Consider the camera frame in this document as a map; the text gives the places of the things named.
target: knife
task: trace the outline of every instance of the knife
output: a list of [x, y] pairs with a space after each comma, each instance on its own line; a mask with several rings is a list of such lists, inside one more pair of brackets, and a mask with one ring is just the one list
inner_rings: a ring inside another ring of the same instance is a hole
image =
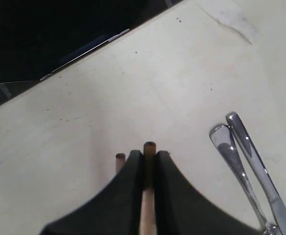
[[255, 145], [237, 113], [232, 112], [228, 114], [226, 120], [248, 163], [264, 189], [276, 223], [280, 227], [282, 234], [286, 235], [286, 206], [278, 194]]
[[230, 128], [225, 124], [219, 124], [210, 132], [211, 142], [220, 152], [223, 159], [233, 171], [241, 187], [254, 209], [256, 216], [260, 222], [261, 228], [266, 235], [280, 235], [281, 232], [274, 224], [270, 224], [260, 206], [254, 190], [250, 184], [246, 171], [242, 165], [239, 153], [237, 151], [233, 135]]

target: table surface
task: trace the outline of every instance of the table surface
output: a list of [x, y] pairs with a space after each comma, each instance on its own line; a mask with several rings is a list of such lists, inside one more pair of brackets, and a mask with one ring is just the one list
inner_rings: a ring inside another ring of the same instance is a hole
[[112, 179], [116, 153], [146, 141], [168, 150], [209, 200], [259, 228], [209, 139], [231, 111], [286, 204], [286, 1], [233, 2], [258, 29], [253, 44], [185, 0], [0, 106], [0, 235], [37, 234]]

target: wooden stick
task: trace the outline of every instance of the wooden stick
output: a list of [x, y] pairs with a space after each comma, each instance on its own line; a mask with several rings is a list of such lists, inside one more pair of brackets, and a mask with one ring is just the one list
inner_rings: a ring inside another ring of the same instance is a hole
[[121, 170], [125, 163], [125, 154], [124, 153], [118, 153], [115, 156], [115, 173], [118, 174], [118, 172]]
[[144, 190], [142, 195], [141, 220], [139, 226], [140, 235], [152, 235], [154, 233], [154, 157], [156, 144], [147, 142], [144, 144]]

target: white table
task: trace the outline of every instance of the white table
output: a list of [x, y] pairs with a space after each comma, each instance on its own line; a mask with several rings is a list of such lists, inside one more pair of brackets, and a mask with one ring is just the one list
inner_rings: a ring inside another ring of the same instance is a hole
[[286, 1], [234, 2], [259, 30], [252, 45], [185, 0], [1, 105], [0, 235], [37, 234], [111, 180], [116, 153], [149, 140], [209, 200], [259, 228], [208, 136], [230, 111], [286, 204]]

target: silver utensil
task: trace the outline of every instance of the silver utensil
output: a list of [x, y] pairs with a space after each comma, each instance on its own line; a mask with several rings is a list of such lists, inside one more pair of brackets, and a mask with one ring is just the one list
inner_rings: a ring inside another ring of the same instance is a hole
[[245, 169], [242, 165], [239, 153], [237, 151], [234, 138], [230, 132], [230, 129], [225, 124], [216, 126], [210, 132], [210, 139], [217, 150], [220, 152], [228, 166], [233, 171], [234, 175], [238, 179], [240, 185], [245, 191], [250, 204], [252, 205], [261, 227], [264, 229], [264, 234], [275, 235], [279, 234], [276, 225], [270, 224], [265, 217], [265, 214], [260, 206], [260, 203], [254, 193]]
[[268, 171], [266, 170], [257, 149], [255, 148], [255, 145], [253, 144], [237, 113], [232, 112], [228, 114], [226, 116], [226, 120], [245, 157], [247, 158], [248, 163], [264, 189], [275, 221], [277, 222], [282, 234], [286, 235], [286, 206], [279, 196], [268, 174]]

